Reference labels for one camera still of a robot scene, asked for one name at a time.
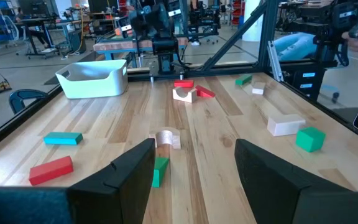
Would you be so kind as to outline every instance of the green block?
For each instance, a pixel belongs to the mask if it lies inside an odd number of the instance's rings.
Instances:
[[[314,128],[308,127],[298,131],[295,144],[308,152],[320,150],[326,135]]]
[[[160,187],[165,171],[167,169],[169,158],[156,157],[154,164],[154,176],[152,187]]]
[[[236,79],[236,85],[243,85],[247,82],[250,82],[252,80],[252,75],[245,74],[242,75],[240,78]]]
[[[51,132],[44,137],[45,144],[77,145],[83,139],[81,133]]]

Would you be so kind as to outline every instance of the concrete floor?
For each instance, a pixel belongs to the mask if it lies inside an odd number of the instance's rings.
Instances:
[[[185,51],[185,62],[204,63],[212,57],[235,33],[237,29],[228,26],[222,27],[219,37],[210,37],[211,41],[218,41],[215,44],[201,39],[200,46],[188,44]],[[31,88],[48,92],[55,85],[44,85],[44,83],[55,76],[55,72],[64,66],[77,62],[88,55],[87,58],[94,60],[92,51],[94,41],[87,41],[87,51],[82,55],[75,55],[66,60],[61,60],[59,56],[44,60],[43,58],[33,57],[31,60],[26,56],[16,56],[16,50],[21,47],[0,49],[0,73],[5,76],[14,90]],[[238,40],[235,46],[231,47],[219,62],[248,61],[255,62],[259,51],[258,42],[244,42]],[[347,68],[332,69],[326,72],[323,81],[323,88],[318,99],[320,103],[329,109],[358,107],[358,55],[350,53],[351,64]],[[143,58],[142,66],[148,67],[150,62],[156,61],[153,55],[146,55]],[[338,91],[340,97],[336,104],[331,102],[332,94]],[[11,91],[0,94],[0,126],[13,117],[8,104],[8,97]]]

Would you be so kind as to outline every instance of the blue jeans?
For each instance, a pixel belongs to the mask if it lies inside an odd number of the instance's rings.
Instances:
[[[316,52],[314,35],[306,33],[291,34],[274,41],[279,60],[299,60]]]

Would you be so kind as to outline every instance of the white sticker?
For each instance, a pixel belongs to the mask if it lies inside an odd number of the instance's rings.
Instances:
[[[303,84],[301,85],[301,88],[311,88],[313,84]]]
[[[315,73],[304,73],[303,74],[303,78],[306,78],[306,77],[314,77],[316,74]]]
[[[175,16],[175,15],[178,15],[178,14],[181,14],[181,10],[180,10],[180,9],[177,9],[177,10],[168,12],[168,16],[169,16],[169,17]]]
[[[130,30],[130,29],[132,29],[131,25],[121,27],[122,31],[127,31],[127,30]]]

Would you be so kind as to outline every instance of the red triangular block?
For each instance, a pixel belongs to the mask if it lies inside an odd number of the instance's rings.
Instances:
[[[182,88],[192,88],[194,85],[194,80],[175,80],[173,83],[174,87],[182,87]]]
[[[213,93],[211,90],[207,90],[206,88],[204,88],[202,86],[197,85],[196,89],[197,89],[197,96],[207,97],[207,98],[215,97],[215,93]]]
[[[70,156],[66,156],[31,168],[29,181],[34,186],[73,171],[73,161]]]

